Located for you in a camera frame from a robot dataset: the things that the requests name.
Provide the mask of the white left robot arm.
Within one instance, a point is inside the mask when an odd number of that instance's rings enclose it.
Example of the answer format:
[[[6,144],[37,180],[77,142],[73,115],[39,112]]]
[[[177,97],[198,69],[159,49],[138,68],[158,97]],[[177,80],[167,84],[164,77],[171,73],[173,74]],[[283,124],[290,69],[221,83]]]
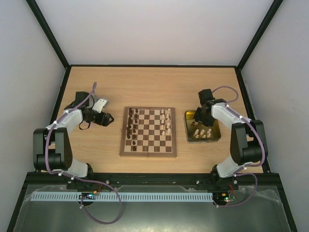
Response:
[[[75,93],[75,99],[64,108],[62,115],[49,126],[33,133],[33,164],[38,171],[66,175],[72,179],[85,178],[91,170],[89,164],[73,157],[69,134],[81,124],[108,126],[114,118],[103,112],[109,101],[99,98],[93,91]]]

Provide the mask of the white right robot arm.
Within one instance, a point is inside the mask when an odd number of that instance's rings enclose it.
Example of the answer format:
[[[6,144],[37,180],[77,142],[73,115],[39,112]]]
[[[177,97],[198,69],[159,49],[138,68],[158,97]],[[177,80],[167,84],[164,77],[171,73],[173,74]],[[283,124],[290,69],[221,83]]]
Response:
[[[215,120],[223,123],[231,132],[230,156],[214,167],[216,174],[211,176],[211,185],[222,189],[227,178],[236,176],[247,167],[259,167],[267,157],[267,141],[264,124],[240,115],[230,107],[231,101],[216,99],[213,90],[204,89],[198,93],[201,106],[197,108],[194,120],[212,127]]]

